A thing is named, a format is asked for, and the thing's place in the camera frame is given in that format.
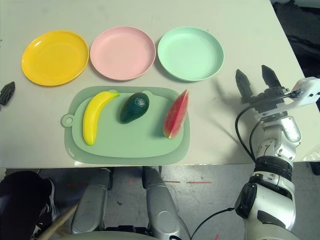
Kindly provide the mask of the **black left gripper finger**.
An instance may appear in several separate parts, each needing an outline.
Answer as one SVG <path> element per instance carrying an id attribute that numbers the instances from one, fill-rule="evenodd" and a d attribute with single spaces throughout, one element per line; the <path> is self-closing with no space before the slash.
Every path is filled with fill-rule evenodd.
<path id="1" fill-rule="evenodd" d="M 12 81 L 8 84 L 6 84 L 2 90 L 0 91 L 0 104 L 2 106 L 6 106 L 9 102 L 9 100 L 12 98 L 14 92 L 15 92 L 15 82 Z"/>

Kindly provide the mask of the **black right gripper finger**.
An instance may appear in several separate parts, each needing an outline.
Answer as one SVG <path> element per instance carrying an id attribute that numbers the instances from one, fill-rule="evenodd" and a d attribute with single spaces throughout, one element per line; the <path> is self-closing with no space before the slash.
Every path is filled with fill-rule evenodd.
<path id="1" fill-rule="evenodd" d="M 269 88 L 277 88 L 282 86 L 276 76 L 276 73 L 270 67 L 262 65 L 261 70 L 262 78 Z"/>
<path id="2" fill-rule="evenodd" d="M 248 77 L 240 69 L 236 70 L 235 81 L 241 97 L 243 99 L 249 99 L 253 95 L 250 82 Z"/>

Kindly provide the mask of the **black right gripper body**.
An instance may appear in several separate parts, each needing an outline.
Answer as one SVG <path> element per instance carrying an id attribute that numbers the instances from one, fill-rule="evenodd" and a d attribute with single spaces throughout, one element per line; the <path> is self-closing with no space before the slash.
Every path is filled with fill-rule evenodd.
<path id="1" fill-rule="evenodd" d="M 250 87 L 240 91 L 242 103 L 249 104 L 259 114 L 276 109 L 277 104 L 283 103 L 288 93 L 288 88 L 280 86 L 267 88 L 258 95 L 253 95 Z"/>

